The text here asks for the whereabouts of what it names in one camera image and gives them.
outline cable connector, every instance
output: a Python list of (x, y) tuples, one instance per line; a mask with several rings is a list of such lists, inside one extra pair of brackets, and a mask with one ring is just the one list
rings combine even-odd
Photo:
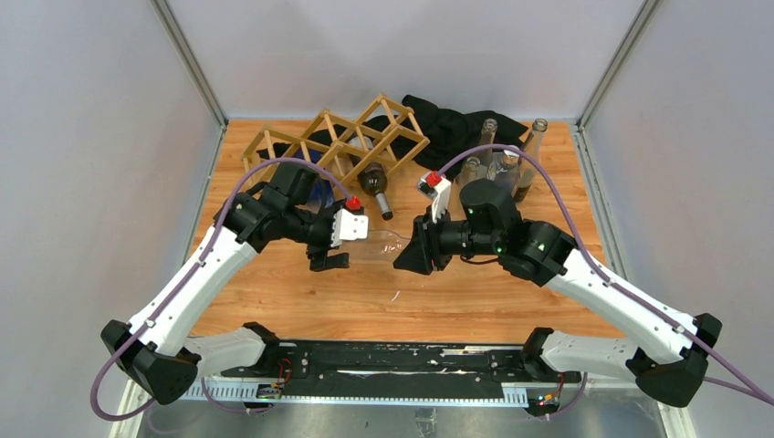
[(438, 183), (440, 183), (444, 179), (443, 176), (441, 176), (438, 172), (432, 171), (427, 174), (427, 176), (424, 178), (424, 181), (427, 183), (427, 185), (430, 186), (430, 188), (434, 188)]
[(350, 199), (348, 199), (344, 206), (347, 207), (347, 210), (355, 213), (358, 212), (362, 208), (361, 200), (357, 196), (353, 195)]

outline white wall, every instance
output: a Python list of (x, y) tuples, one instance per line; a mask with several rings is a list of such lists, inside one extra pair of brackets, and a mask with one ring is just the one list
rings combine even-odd
[(172, 0), (232, 118), (357, 114), (383, 91), (579, 116), (642, 0)]
[[(182, 262), (219, 129), (149, 2), (2, 11), (2, 435), (106, 436), (99, 332)], [(109, 377), (115, 412), (125, 378)]]
[[(725, 324), (718, 349), (774, 391), (771, 2), (669, 0), (589, 128), (633, 281)], [(727, 377), (719, 365), (710, 374)], [(698, 436), (770, 436), (771, 408), (704, 385)]]

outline wooden surface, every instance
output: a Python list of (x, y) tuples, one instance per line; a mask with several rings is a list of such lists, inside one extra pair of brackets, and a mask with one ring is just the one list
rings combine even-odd
[[(229, 123), (195, 242), (244, 174), (240, 154), (264, 124), (301, 133), (303, 120), (234, 120)], [(568, 127), (552, 122), (540, 161), (558, 185), (583, 239), (603, 259), (601, 244)], [(411, 162), (389, 180), (395, 217), (384, 222), (376, 202), (364, 200), (371, 229), (410, 236), (412, 220), (428, 200), (415, 187), (425, 169)], [(536, 182), (520, 206), (524, 217), (567, 229), (546, 184)], [(256, 321), (282, 338), (523, 342), (533, 328), (552, 327), (589, 336), (620, 336), (607, 322), (574, 301), (516, 279), (497, 265), (454, 260), (431, 276), (397, 271), (391, 261), (350, 262), (351, 268), (309, 272), (305, 247), (273, 242), (226, 285), (193, 329), (196, 335), (232, 331)]]

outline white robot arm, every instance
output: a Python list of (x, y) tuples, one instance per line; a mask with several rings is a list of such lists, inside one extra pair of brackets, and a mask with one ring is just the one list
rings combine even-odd
[(720, 321), (709, 314), (692, 317), (670, 308), (592, 258), (610, 278), (603, 281), (571, 236), (552, 224), (523, 220), (509, 193), (492, 181), (473, 181), (460, 192), (464, 221), (449, 218), (451, 183), (445, 178), (430, 172), (417, 187), (431, 205), (424, 216), (414, 219), (412, 240), (393, 263), (395, 268), (429, 275), (443, 270), (452, 256), (496, 256), (511, 275), (575, 299), (627, 337), (577, 337), (536, 328), (521, 354), (534, 377), (587, 371), (634, 381), (648, 395), (672, 406), (690, 402), (706, 373), (706, 352), (611, 283), (661, 309), (710, 346), (719, 336)]
[[(271, 182), (261, 186), (261, 197), (240, 193), (225, 212), (224, 227), (207, 250), (199, 246), (167, 286), (128, 324), (112, 320), (101, 337), (111, 353), (144, 327), (133, 345), (117, 363), (160, 404), (177, 400), (199, 378), (235, 367), (256, 365), (267, 345), (277, 344), (272, 332), (257, 323), (246, 323), (234, 332), (190, 338), (201, 317), (223, 286), (272, 240), (290, 238), (307, 244), (310, 269), (315, 271), (347, 267), (346, 254), (328, 256), (328, 250), (342, 241), (364, 239), (368, 217), (353, 214), (340, 203), (314, 214), (297, 208), (306, 202), (317, 174), (295, 164), (281, 164)], [(204, 237), (209, 242), (211, 226)], [(152, 318), (158, 306), (181, 284), (194, 264), (200, 266), (177, 292), (161, 314)]]

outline clear glass bottle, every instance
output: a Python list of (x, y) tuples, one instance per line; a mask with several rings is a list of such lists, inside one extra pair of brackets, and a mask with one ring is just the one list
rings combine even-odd
[[(361, 145), (360, 138), (358, 136), (353, 137), (349, 144), (358, 148), (369, 151), (373, 149), (373, 142), (368, 137), (363, 137), (366, 144), (365, 147)], [(361, 162), (359, 157), (350, 155), (350, 161), (352, 165), (357, 165)], [(387, 190), (387, 174), (384, 173), (384, 168), (378, 162), (370, 162), (365, 169), (358, 174), (358, 182), (361, 184), (363, 191), (369, 196), (376, 198), (376, 203), (379, 205), (379, 209), (382, 211), (382, 219), (389, 221), (392, 219), (392, 208), (387, 201), (387, 195), (384, 192)]]
[[(532, 130), (527, 136), (527, 141), (524, 142), (524, 146), (521, 148), (522, 151), (528, 153), (535, 160), (539, 160), (540, 144), (543, 142), (543, 135), (548, 127), (549, 123), (545, 119), (535, 119), (532, 122)], [(538, 173), (532, 164), (524, 160), (519, 160), (519, 168), (521, 169), (521, 177), (518, 180), (516, 193), (513, 195), (513, 200), (517, 203), (524, 201), (529, 188), (532, 187), (532, 180), (535, 179), (535, 174)]]
[(337, 253), (349, 253), (350, 263), (392, 263), (409, 244), (410, 239), (392, 230), (368, 230), (368, 238), (341, 245)]
[[(478, 146), (494, 143), (495, 134), (497, 134), (497, 120), (484, 120), (484, 125), (481, 127), (481, 138), (478, 141)], [(467, 157), (465, 159), (465, 163), (462, 165), (462, 171), (455, 178), (455, 183), (457, 183), (460, 187), (464, 187), (471, 181), (478, 180), (480, 178), (486, 178), (486, 172), (489, 169), (489, 165), (491, 163), (491, 149), (480, 151)]]
[(511, 151), (495, 152), (486, 177), (508, 190), (508, 193), (513, 196), (519, 179), (518, 155)]

